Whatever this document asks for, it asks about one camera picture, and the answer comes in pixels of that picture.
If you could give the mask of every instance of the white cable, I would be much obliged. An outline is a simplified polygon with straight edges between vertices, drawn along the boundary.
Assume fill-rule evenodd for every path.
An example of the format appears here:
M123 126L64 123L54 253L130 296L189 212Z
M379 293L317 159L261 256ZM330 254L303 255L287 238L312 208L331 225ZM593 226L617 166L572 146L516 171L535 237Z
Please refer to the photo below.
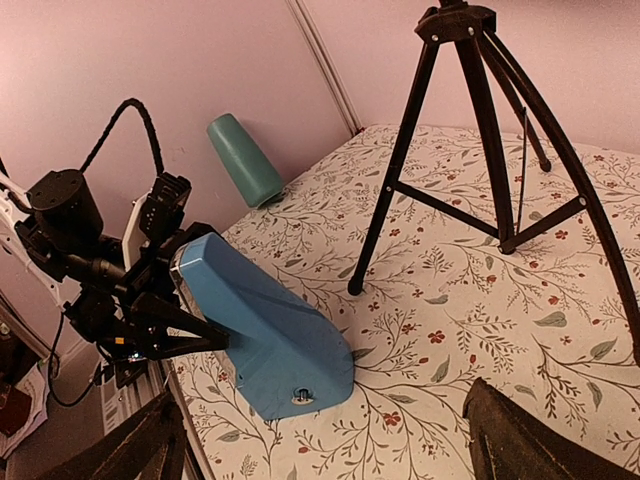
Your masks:
M309 10L303 0L286 0L286 2L322 73L345 126L352 135L356 135L362 128L362 124Z

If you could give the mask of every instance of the black tripod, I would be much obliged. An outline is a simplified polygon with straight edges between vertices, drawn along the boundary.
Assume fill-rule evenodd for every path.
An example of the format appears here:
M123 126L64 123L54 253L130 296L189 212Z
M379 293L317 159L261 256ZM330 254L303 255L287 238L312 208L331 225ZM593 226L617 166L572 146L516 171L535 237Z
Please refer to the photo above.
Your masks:
M468 5L463 0L440 0L440 4L442 7L439 9L431 7L427 10L416 29L416 33L424 40L424 47L367 238L349 281L349 293L358 295L362 292L367 267L396 191L497 238L500 241L498 249L507 255L513 253L519 245L586 209L616 281L633 338L634 358L640 365L640 311L629 273L602 204L569 139L522 67L496 36L495 12L485 7ZM449 42L454 42L456 46L473 102L487 161L497 228L400 181L438 49L441 44ZM507 167L483 59L530 137L542 170L548 172L551 165L532 125L526 121L525 109L517 92L542 126L578 191L578 196L573 200L519 233L514 228Z

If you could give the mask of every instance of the blue plastic object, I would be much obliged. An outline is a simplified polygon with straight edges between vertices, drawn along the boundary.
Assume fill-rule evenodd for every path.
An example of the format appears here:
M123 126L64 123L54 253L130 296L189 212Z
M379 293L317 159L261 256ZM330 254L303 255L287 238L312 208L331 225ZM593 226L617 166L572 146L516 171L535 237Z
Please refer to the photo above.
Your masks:
M187 244L177 261L202 315L230 333L236 386L264 420L349 398L351 351L317 310L214 233Z

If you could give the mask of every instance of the teal bottle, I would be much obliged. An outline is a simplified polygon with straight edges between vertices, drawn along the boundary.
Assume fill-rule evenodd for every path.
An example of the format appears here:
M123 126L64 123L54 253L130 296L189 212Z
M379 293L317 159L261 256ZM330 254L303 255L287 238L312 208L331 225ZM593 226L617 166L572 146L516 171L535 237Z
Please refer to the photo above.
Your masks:
M247 205L260 207L282 192L282 177L233 115L216 118L207 133Z

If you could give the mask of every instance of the bed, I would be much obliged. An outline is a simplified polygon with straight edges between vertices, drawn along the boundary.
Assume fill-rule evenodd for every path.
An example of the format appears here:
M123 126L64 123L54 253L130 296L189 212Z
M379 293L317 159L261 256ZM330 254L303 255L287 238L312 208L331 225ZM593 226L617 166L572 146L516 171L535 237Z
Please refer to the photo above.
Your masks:
M366 129L291 183L282 201L225 233L334 322L357 368L346 403L265 423L212 354L178 359L216 478L472 478L461 413L478 376L561 435L640 473L640 368L586 213L503 256L492 238L396 194L365 292L347 293L396 134L395 126ZM543 146L553 169L529 162L523 227L575 195ZM503 147L515 208L522 139L505 134ZM636 281L640 156L576 148ZM402 178L495 223L475 130L419 127Z

